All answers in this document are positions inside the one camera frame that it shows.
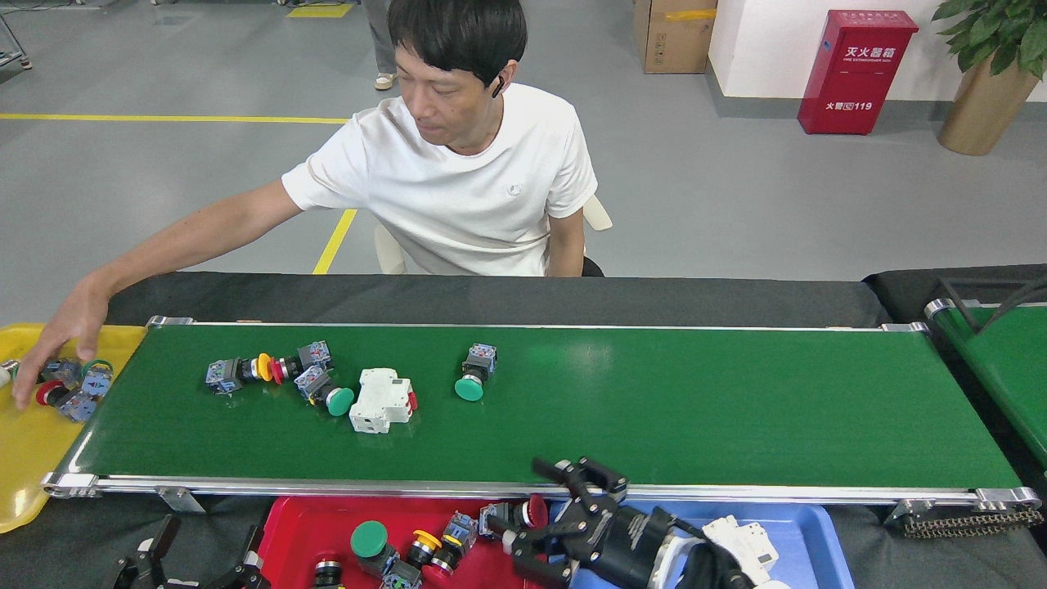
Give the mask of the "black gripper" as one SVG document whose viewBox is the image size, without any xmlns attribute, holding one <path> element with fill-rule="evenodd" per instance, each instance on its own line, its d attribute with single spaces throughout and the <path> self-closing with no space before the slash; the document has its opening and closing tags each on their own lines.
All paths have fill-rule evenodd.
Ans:
<svg viewBox="0 0 1047 589">
<path fill-rule="evenodd" d="M 569 588 L 588 570 L 621 588 L 662 588 L 683 570 L 684 537 L 669 511 L 620 506 L 628 478 L 587 457 L 550 462 L 535 457 L 539 477 L 567 488 L 572 502 L 543 527 L 514 527 L 491 517 L 514 571 L 543 588 Z"/>
</svg>

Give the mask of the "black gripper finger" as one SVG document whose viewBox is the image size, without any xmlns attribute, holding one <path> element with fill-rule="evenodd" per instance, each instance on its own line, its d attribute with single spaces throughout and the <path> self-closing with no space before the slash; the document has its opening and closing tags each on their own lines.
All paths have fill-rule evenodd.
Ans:
<svg viewBox="0 0 1047 589">
<path fill-rule="evenodd" d="M 179 579 L 168 577 L 162 558 L 168 556 L 181 520 L 176 515 L 162 519 L 160 530 L 146 539 L 134 556 L 124 556 L 113 568 L 113 588 L 182 588 Z"/>
<path fill-rule="evenodd" d="M 272 588 L 272 583 L 262 574 L 264 560 L 258 554 L 263 537 L 264 529 L 261 526 L 251 526 L 233 567 L 227 573 L 206 582 L 205 588 Z"/>
</svg>

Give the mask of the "person's right hand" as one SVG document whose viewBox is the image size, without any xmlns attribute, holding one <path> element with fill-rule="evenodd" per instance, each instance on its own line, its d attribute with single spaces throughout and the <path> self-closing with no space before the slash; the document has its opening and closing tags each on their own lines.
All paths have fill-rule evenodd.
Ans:
<svg viewBox="0 0 1047 589">
<path fill-rule="evenodd" d="M 101 273 L 90 273 L 75 285 L 71 294 L 55 310 L 38 337 L 38 342 L 21 358 L 21 366 L 12 385 L 16 409 L 24 410 L 34 397 L 38 373 L 64 344 L 75 342 L 76 357 L 83 364 L 97 357 L 101 326 L 107 317 L 113 291 Z"/>
</svg>

